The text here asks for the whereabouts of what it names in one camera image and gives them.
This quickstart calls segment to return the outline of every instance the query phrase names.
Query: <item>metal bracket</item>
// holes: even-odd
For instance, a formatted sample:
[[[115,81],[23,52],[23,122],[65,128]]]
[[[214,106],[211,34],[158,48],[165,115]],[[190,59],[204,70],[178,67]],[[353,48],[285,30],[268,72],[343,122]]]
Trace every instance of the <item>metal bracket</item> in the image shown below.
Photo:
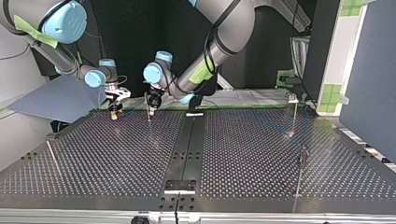
[[[280,15],[282,15],[290,24],[293,23],[294,10],[296,8],[297,0],[250,0],[254,7],[272,7]],[[308,16],[306,16],[303,9],[298,6],[295,15],[294,28],[298,32],[303,32],[307,26],[311,24]]]
[[[195,194],[195,180],[167,180],[165,185],[165,194]]]
[[[234,89],[233,85],[228,82],[221,74],[218,74],[218,84],[225,90],[225,91],[232,91]]]

